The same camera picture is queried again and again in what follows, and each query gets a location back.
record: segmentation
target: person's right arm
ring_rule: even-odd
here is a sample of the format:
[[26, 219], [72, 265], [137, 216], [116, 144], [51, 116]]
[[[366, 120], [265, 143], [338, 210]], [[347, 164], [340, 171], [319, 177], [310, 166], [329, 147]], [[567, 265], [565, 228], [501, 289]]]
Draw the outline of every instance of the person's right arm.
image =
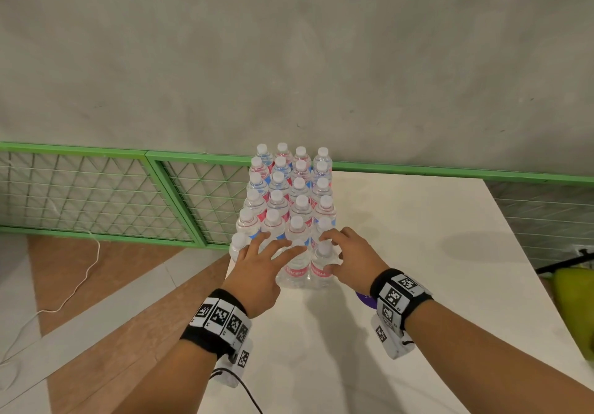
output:
[[[324, 268], [339, 281], [369, 295], [388, 265], [351, 228], [326, 231], [342, 249], [341, 265]], [[473, 414], [577, 414], [594, 412], [594, 392], [512, 347], [482, 328], [428, 300], [405, 328], [423, 356]]]

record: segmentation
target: tabletop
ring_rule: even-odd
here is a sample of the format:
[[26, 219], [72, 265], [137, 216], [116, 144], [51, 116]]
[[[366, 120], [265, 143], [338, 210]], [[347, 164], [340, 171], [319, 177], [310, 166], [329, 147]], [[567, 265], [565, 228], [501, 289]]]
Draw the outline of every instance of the tabletop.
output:
[[[594, 389], [583, 359], [480, 179], [333, 173], [338, 228], [350, 226], [434, 298]], [[374, 311], [348, 287], [284, 289], [254, 320], [243, 375], [269, 413], [464, 413], [416, 349], [392, 361]], [[243, 389], [209, 384], [200, 413], [251, 412]]]

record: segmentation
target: plastic bottle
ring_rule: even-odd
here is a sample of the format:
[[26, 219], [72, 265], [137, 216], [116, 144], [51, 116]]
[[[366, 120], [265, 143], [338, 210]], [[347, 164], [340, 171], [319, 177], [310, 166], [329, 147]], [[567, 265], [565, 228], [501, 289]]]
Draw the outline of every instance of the plastic bottle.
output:
[[270, 171], [268, 167], [262, 162], [262, 158], [254, 156], [252, 158], [252, 166], [249, 168], [250, 173], [259, 173], [266, 184], [270, 184]]
[[[266, 248], [273, 240], [285, 238], [285, 221], [282, 217], [280, 217], [277, 210], [268, 210], [266, 213], [266, 218], [262, 222], [262, 231], [270, 232], [270, 237], [262, 242], [260, 245], [260, 251]], [[280, 249], [277, 253], [275, 253], [274, 257], [282, 253], [282, 250], [283, 249]]]
[[291, 190], [289, 190], [289, 206], [293, 205], [295, 200], [297, 200], [297, 197], [300, 195], [305, 195], [309, 200], [311, 190], [305, 185], [303, 178], [295, 178]]
[[270, 192], [272, 191], [281, 191], [283, 196], [289, 200], [289, 192], [292, 186], [289, 186], [289, 183], [283, 176], [281, 172], [273, 172], [272, 173], [272, 181], [270, 182]]
[[272, 167], [272, 173], [280, 172], [283, 174], [289, 186], [291, 185], [291, 168], [287, 164], [285, 156], [278, 156], [274, 160], [274, 167]]
[[[289, 248], [306, 245], [301, 239], [295, 239]], [[283, 269], [278, 272], [277, 283], [286, 288], [302, 288], [307, 282], [309, 269], [309, 249], [290, 260]]]
[[274, 165], [274, 158], [272, 153], [268, 151], [266, 144], [259, 144], [256, 148], [256, 156], [258, 156], [264, 165], [268, 167], [268, 171], [272, 173], [272, 166]]
[[293, 184], [295, 184], [296, 178], [303, 178], [305, 185], [311, 187], [311, 173], [309, 172], [307, 162], [299, 160], [293, 163], [293, 171], [291, 172]]
[[311, 196], [309, 198], [311, 207], [315, 208], [324, 195], [332, 195], [332, 189], [329, 186], [328, 178], [326, 177], [320, 178], [318, 184], [311, 188]]
[[314, 209], [314, 222], [319, 222], [323, 217], [331, 220], [332, 227], [336, 226], [336, 209], [331, 195], [324, 195]]
[[309, 204], [309, 199], [306, 195], [300, 195], [295, 200], [295, 203], [291, 205], [289, 209], [289, 217], [300, 216], [303, 217], [305, 224], [310, 227], [312, 221], [313, 209]]
[[293, 156], [293, 170], [295, 169], [295, 163], [297, 161], [305, 161], [305, 167], [311, 170], [311, 158], [307, 154], [305, 147], [297, 147], [295, 150], [295, 156]]
[[237, 262], [237, 256], [241, 249], [248, 245], [248, 237], [243, 233], [235, 233], [231, 237], [231, 243], [229, 244], [229, 254], [233, 262]]
[[256, 189], [248, 191], [248, 197], [243, 202], [243, 207], [251, 209], [254, 215], [258, 216], [260, 222], [266, 218], [266, 202]]
[[285, 237], [293, 243], [302, 241], [303, 245], [309, 246], [309, 228], [303, 222], [303, 217], [291, 217], [287, 222]]
[[311, 172], [311, 186], [313, 187], [318, 184], [320, 178], [326, 178], [328, 180], [328, 185], [332, 187], [332, 172], [328, 170], [327, 162], [316, 163], [316, 167]]
[[311, 241], [309, 242], [309, 245], [312, 250], [316, 249], [320, 243], [320, 236], [322, 236], [322, 233], [330, 229], [332, 229], [332, 221], [328, 217], [323, 217], [318, 223], [312, 224], [311, 228], [309, 229], [309, 233], [311, 235]]
[[238, 233], [244, 233], [248, 237], [248, 243], [260, 232], [260, 221], [251, 209], [243, 208], [239, 211], [239, 218], [235, 223]]
[[337, 256], [331, 241], [322, 241], [313, 252], [309, 266], [309, 280], [314, 288], [325, 288], [332, 282], [332, 274], [324, 272], [328, 264], [336, 264]]
[[279, 142], [276, 146], [276, 153], [274, 154], [275, 161], [278, 156], [283, 156], [286, 159], [289, 169], [293, 168], [293, 154], [289, 150], [289, 147], [286, 144], [286, 142]]
[[278, 211], [285, 222], [289, 221], [289, 202], [281, 191], [272, 191], [267, 203], [268, 211]]
[[247, 189], [256, 189], [264, 201], [268, 201], [270, 198], [270, 193], [268, 189], [268, 185], [264, 180], [262, 180], [262, 176], [259, 173], [250, 173], [249, 174], [249, 183]]
[[318, 155], [312, 161], [314, 169], [316, 168], [316, 164], [318, 162], [327, 162], [328, 163], [328, 170], [332, 171], [332, 159], [328, 155], [328, 148], [320, 147], [318, 148]]

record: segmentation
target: person's left arm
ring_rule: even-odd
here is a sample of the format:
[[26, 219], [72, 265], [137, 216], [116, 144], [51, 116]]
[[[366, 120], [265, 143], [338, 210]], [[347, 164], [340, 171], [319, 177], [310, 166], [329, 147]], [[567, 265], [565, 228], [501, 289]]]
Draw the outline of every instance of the person's left arm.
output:
[[[287, 262], [305, 251], [304, 246], [296, 246], [272, 259], [280, 248], [291, 244], [283, 239], [272, 241], [258, 253], [260, 244], [269, 235], [260, 233], [239, 253], [235, 268], [220, 288], [240, 301], [249, 318], [274, 306], [280, 294], [276, 275]], [[216, 362], [215, 353], [181, 339], [114, 414], [196, 414]]]

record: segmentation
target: wristband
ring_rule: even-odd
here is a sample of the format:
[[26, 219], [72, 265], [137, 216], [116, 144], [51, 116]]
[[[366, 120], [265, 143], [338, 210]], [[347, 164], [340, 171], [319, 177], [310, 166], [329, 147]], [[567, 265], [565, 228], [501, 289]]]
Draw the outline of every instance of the wristband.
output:
[[393, 332], [405, 330], [408, 316], [427, 300], [431, 292], [396, 268], [383, 271], [369, 290], [377, 301], [377, 315]]
[[198, 308], [180, 339], [204, 350], [233, 356], [248, 335], [252, 321], [237, 298], [223, 289], [214, 290]]

